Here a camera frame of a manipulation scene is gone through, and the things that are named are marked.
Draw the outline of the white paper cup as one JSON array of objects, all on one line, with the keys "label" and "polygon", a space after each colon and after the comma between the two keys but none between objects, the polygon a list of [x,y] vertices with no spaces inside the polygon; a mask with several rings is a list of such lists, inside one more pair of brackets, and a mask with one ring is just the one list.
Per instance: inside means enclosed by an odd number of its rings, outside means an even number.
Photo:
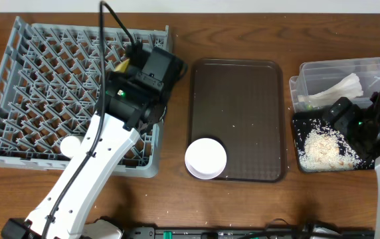
[{"label": "white paper cup", "polygon": [[66,136],[61,142],[60,142],[60,151],[61,153],[72,159],[78,149],[81,146],[83,137],[79,135],[69,135]]}]

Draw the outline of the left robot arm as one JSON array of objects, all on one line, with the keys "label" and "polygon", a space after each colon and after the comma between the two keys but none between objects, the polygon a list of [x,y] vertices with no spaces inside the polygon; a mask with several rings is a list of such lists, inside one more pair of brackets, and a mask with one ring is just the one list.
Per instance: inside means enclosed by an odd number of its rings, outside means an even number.
[{"label": "left robot arm", "polygon": [[2,238],[121,238],[118,226],[86,219],[123,156],[165,116],[175,83],[187,65],[155,47],[133,49],[120,71],[104,73],[90,126],[46,198],[26,219],[10,218]]}]

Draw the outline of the yellow round plate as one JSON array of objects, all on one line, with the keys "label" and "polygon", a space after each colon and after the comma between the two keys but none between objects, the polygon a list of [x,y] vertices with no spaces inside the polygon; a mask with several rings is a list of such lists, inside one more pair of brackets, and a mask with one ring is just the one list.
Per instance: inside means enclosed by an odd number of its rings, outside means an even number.
[{"label": "yellow round plate", "polygon": [[130,63],[130,60],[129,60],[129,59],[126,59],[125,61],[119,63],[119,64],[115,67],[114,71],[115,71],[115,72],[119,72],[119,73],[124,73],[124,72],[126,71],[128,65],[129,65],[129,63]]}]

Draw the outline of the white paper napkin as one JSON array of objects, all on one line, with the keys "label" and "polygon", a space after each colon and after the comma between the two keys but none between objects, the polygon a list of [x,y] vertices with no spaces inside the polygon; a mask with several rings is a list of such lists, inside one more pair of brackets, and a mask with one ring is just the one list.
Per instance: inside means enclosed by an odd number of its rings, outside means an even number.
[{"label": "white paper napkin", "polygon": [[334,104],[341,97],[352,100],[362,96],[363,90],[359,77],[355,73],[346,76],[331,88],[308,96],[298,96],[299,102],[305,102],[313,108],[319,108]]}]

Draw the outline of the green snack wrapper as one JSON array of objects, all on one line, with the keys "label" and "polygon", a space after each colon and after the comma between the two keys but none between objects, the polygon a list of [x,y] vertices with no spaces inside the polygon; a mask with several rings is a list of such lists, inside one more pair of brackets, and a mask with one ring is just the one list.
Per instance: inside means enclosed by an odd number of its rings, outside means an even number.
[{"label": "green snack wrapper", "polygon": [[311,105],[306,105],[305,107],[308,111],[313,110],[313,107]]}]

